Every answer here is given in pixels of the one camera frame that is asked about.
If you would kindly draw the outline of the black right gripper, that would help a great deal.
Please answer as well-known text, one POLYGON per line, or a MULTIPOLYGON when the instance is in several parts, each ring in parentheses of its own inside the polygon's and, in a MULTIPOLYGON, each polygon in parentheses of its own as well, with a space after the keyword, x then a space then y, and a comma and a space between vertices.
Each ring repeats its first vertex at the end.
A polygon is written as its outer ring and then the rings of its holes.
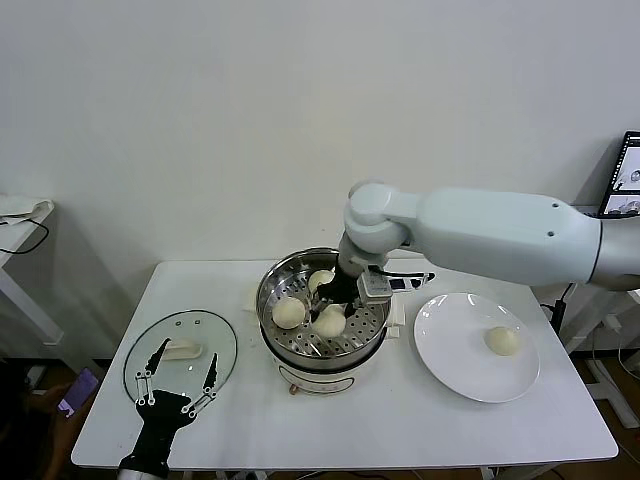
POLYGON ((329 283, 318 285, 316 296, 310 301, 310 321, 315 322, 331 304, 346 304, 344 316, 349 319, 359 308, 359 301, 355 300, 358 297, 357 280, 343 271, 335 271, 329 283))

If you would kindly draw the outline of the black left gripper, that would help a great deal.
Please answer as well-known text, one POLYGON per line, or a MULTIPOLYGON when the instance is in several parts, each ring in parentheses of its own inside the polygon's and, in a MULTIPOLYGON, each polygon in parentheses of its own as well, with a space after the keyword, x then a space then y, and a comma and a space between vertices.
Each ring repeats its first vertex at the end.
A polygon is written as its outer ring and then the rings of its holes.
POLYGON ((193 422, 197 415, 216 398, 218 353, 213 354, 201 389, 201 395, 192 402, 188 396, 164 391, 153 391, 153 377, 158 370, 170 339, 166 338, 149 357, 144 368, 135 374, 136 410, 143 426, 136 441, 137 457, 154 462, 166 462, 176 432, 193 422))

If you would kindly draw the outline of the bystander hand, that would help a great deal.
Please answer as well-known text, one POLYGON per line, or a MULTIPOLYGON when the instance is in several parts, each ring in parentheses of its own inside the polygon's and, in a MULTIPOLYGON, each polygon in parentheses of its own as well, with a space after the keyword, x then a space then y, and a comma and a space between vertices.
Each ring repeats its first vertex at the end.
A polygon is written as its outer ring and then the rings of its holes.
POLYGON ((47 415, 50 418, 65 418, 67 412, 60 411, 58 405, 64 399, 64 396, 70 388, 71 384, 66 383, 56 385, 46 391, 32 391, 27 398, 28 411, 47 415))

